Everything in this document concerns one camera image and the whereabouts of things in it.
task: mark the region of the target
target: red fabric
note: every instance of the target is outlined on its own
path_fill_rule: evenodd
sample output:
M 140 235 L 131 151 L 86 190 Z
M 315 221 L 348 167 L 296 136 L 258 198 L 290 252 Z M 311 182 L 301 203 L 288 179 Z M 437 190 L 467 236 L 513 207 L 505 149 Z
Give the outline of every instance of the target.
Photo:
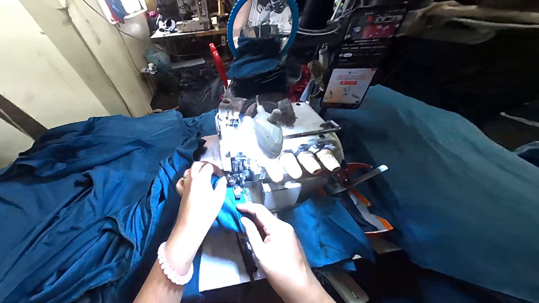
M 307 64 L 303 64 L 301 66 L 301 78 L 298 82 L 294 83 L 286 93 L 286 98 L 290 100 L 290 102 L 298 102 L 300 100 L 301 94 L 305 90 L 305 87 L 307 87 L 307 84 L 309 84 L 310 81 L 310 71 L 307 67 Z

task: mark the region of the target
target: sewing machine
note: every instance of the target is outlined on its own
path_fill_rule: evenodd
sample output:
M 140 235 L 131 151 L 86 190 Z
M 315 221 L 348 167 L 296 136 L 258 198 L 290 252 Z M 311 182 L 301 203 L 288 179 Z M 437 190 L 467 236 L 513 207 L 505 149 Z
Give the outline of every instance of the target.
M 292 124 L 286 126 L 277 118 L 264 126 L 282 131 L 275 138 L 280 141 L 278 152 L 269 153 L 265 149 L 275 146 L 270 143 L 268 148 L 264 138 L 257 136 L 257 128 L 260 120 L 271 120 L 279 110 L 262 113 L 263 107 L 258 106 L 260 111 L 253 118 L 240 116 L 245 101 L 225 98 L 221 102 L 215 117 L 217 135 L 205 137 L 208 149 L 203 156 L 226 172 L 236 198 L 243 194 L 275 211 L 304 201 L 339 171 L 343 151 L 335 122 L 324 121 L 304 102 L 288 103 L 284 115 L 295 117 Z

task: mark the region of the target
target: wall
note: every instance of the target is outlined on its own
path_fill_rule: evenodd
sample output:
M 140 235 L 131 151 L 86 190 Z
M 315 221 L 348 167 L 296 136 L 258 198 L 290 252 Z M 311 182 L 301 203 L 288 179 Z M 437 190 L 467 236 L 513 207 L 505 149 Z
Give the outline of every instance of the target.
M 29 149 L 33 140 L 15 127 L 0 119 L 0 169 L 11 163 L 17 155 Z
M 118 24 L 120 29 L 132 36 L 118 32 L 117 28 L 104 19 L 97 0 L 86 0 L 97 12 L 82 0 L 67 2 L 71 16 L 85 43 L 105 70 L 133 116 L 147 114 L 151 92 L 144 76 L 139 72 L 147 65 L 144 50 L 150 44 L 149 29 L 144 14 Z
M 0 94 L 46 128 L 108 115 L 17 0 L 0 1 Z
M 150 44 L 143 13 L 117 25 L 133 38 L 105 19 L 98 0 L 20 1 L 110 114 L 151 110 L 150 88 L 139 72 Z
M 58 0 L 20 0 L 42 31 L 111 115 L 131 116 L 122 95 Z

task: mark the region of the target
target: white wall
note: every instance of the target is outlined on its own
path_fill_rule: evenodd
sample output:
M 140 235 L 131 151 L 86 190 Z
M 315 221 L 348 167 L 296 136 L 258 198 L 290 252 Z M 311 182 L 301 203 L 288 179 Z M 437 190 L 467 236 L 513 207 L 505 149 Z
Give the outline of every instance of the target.
M 114 25 L 102 18 L 104 15 L 97 0 L 86 2 L 100 14 L 82 0 L 68 1 L 68 12 L 73 24 L 120 92 L 133 116 L 147 114 L 151 110 L 151 93 L 144 76 L 139 72 L 147 65 L 142 55 L 150 44 L 150 33 L 144 14 L 125 19 L 125 24 L 119 24 L 122 31 L 136 37 L 133 38 L 119 33 Z
M 29 149 L 32 138 L 0 119 L 0 169 L 11 163 L 17 155 Z
M 0 1 L 0 94 L 46 128 L 108 115 L 17 0 Z

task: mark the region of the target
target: wrist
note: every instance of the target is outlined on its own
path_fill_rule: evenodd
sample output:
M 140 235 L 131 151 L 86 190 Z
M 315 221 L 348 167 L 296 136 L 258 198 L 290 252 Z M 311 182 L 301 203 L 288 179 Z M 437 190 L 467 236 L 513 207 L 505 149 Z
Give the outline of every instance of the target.
M 176 224 L 167 240 L 165 256 L 170 267 L 185 275 L 195 258 L 204 236 L 188 225 Z

